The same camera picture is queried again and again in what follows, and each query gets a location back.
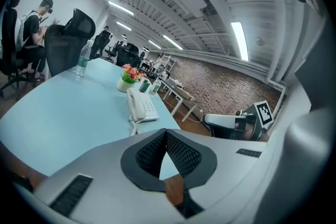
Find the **light blue table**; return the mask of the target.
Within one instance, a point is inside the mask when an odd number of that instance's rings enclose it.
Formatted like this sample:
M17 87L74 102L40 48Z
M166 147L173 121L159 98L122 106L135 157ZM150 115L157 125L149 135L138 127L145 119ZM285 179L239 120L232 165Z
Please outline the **light blue table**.
M0 119L0 162L38 185L86 151L128 137L126 95L117 89L121 68L88 62L80 77L64 71L17 101Z

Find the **white desk telephone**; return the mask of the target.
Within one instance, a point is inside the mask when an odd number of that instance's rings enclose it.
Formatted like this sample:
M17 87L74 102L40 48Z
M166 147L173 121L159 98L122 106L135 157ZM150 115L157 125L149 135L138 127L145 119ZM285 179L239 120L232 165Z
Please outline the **white desk telephone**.
M142 102L145 108L145 118L139 122L148 122L157 120L159 118L159 115L148 94L142 93Z

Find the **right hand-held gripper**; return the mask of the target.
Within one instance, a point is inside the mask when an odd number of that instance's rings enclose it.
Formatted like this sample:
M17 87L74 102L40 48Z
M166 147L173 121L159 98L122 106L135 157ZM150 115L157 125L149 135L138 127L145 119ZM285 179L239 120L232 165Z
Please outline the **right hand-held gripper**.
M268 142L267 128L274 119L266 100L251 105L245 111L237 111L236 116L241 118L232 115L206 114L204 123L216 126L210 127L212 137Z

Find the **black mesh office chair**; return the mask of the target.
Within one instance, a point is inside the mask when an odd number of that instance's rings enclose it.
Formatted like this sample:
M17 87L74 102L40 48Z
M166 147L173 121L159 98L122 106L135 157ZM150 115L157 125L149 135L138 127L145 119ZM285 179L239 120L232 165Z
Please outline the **black mesh office chair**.
M51 25L45 33L45 52L52 77L76 66L80 52L96 32L91 17L75 8L66 25Z

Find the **long cardboard box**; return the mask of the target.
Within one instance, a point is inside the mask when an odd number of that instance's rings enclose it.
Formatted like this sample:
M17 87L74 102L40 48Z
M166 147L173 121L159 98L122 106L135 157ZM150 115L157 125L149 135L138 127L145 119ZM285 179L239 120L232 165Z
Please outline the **long cardboard box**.
M177 87L175 89L176 93L180 95L183 99L189 100L189 101L195 101L196 99L188 92L186 92L184 89Z

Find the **white telephone handset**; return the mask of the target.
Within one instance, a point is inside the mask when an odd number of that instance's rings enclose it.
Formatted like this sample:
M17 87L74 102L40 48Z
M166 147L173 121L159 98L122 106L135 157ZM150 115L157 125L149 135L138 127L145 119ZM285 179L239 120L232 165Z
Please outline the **white telephone handset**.
M142 93L133 88L127 89L127 99L132 118L135 122L145 118L145 108L142 102Z

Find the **potted pink orange flowers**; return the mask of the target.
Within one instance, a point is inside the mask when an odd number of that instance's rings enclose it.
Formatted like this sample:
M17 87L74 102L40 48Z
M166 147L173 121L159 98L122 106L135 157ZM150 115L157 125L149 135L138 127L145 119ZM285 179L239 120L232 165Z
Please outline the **potted pink orange flowers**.
M141 73L137 68L132 67L130 64L124 64L122 69L123 73L117 83L117 89L121 92L127 92L127 89L133 88L137 82L142 80L142 78L146 78L145 73Z

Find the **small green carton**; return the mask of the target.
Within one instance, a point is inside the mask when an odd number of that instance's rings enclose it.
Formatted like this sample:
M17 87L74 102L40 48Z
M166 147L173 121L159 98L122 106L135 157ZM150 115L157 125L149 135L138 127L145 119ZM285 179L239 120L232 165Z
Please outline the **small green carton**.
M139 91L142 93L146 93L150 86L151 86L150 80L144 79L139 87Z

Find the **grey table white legs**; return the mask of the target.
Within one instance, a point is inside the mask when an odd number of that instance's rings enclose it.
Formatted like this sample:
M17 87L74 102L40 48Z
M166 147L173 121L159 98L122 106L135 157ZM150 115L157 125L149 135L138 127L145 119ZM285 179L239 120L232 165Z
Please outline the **grey table white legs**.
M173 110L171 112L171 115L174 116L177 112L182 114L183 115L183 118L182 118L182 122L185 122L187 119L189 119L189 116L190 114L194 111L194 109L196 108L197 104L198 104L198 101L195 100L195 101L189 101L189 100L185 100L183 99L180 95L178 95L175 91L175 89L178 87L175 83L173 82L169 82L167 80L163 80L161 79L161 82L162 84L164 85L164 88L167 88L167 92L166 94L164 95L163 97L163 101L166 102L167 104L169 104ZM177 97L177 104L175 106L172 106L170 103L168 103L166 101L167 97L173 93L176 97ZM184 101L187 101L187 102L191 102L193 105L192 107L188 110L188 112L186 114L183 114L182 112L179 111L181 105L183 104Z

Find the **white metal shelf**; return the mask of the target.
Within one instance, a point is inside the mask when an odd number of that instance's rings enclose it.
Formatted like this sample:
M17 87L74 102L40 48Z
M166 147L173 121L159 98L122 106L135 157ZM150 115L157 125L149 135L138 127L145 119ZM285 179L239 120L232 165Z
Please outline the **white metal shelf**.
M176 65L176 63L177 63L177 60L173 58L171 55L163 54L161 55L161 62L159 65L159 70L162 70L162 71L164 70L170 74L173 67Z

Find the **clear water bottle green label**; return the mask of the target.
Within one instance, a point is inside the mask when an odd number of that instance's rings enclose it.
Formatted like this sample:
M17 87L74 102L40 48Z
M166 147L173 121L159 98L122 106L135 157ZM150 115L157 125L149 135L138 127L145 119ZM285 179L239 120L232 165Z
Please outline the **clear water bottle green label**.
M90 59L92 45L93 41L89 39L80 52L76 70L78 76L82 77L85 74L87 63Z

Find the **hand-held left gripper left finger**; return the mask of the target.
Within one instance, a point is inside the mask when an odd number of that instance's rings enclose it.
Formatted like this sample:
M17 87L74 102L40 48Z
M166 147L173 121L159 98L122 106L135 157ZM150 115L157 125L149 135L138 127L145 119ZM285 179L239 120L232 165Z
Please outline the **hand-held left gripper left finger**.
M48 177L34 196L49 219L182 219L160 170L166 130L97 146Z

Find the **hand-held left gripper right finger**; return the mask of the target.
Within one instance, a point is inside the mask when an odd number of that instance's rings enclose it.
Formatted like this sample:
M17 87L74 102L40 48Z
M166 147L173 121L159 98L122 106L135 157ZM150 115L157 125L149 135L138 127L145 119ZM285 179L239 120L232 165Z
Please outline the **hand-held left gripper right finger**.
M190 218L232 191L265 150L264 142L227 140L182 130L166 131L166 151L184 179L177 208Z

